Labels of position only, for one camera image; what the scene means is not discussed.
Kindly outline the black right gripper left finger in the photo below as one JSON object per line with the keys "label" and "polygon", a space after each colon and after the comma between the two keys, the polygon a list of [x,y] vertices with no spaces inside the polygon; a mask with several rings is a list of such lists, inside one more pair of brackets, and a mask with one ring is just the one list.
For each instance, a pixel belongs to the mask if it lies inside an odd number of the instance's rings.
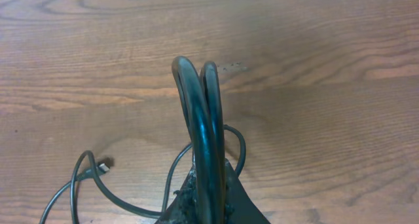
{"label": "black right gripper left finger", "polygon": [[158,218],[155,224],[195,224],[198,223],[196,213],[196,170],[193,166],[187,174],[181,188],[167,210]]}

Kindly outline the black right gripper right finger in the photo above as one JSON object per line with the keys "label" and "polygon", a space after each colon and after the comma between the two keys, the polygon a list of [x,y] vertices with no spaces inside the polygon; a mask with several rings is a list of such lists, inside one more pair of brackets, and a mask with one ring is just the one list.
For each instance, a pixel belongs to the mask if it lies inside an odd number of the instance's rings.
{"label": "black right gripper right finger", "polygon": [[231,163],[225,159],[226,173],[226,221],[228,224],[270,224],[254,205],[240,183]]}

